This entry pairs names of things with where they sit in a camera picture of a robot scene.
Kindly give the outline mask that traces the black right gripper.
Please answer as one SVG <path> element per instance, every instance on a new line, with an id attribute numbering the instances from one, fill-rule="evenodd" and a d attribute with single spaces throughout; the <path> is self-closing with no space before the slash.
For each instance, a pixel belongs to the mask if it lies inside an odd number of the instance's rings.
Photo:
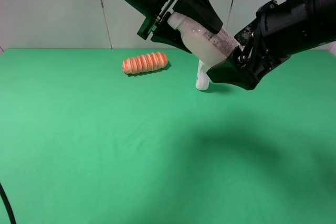
<path id="1" fill-rule="evenodd" d="M 207 70 L 213 83 L 253 90 L 256 80 L 279 67 L 292 55 L 312 46 L 312 2 L 280 5 L 269 2 L 251 23 L 245 48 Z"/>

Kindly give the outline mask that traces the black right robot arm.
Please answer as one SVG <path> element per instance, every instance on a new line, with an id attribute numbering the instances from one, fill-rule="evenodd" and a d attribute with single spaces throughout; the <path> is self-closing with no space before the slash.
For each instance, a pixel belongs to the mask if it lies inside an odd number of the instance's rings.
<path id="1" fill-rule="evenodd" d="M 335 0 L 269 1 L 234 37 L 243 49 L 211 67 L 213 83 L 253 90 L 292 55 L 335 41 Z"/>

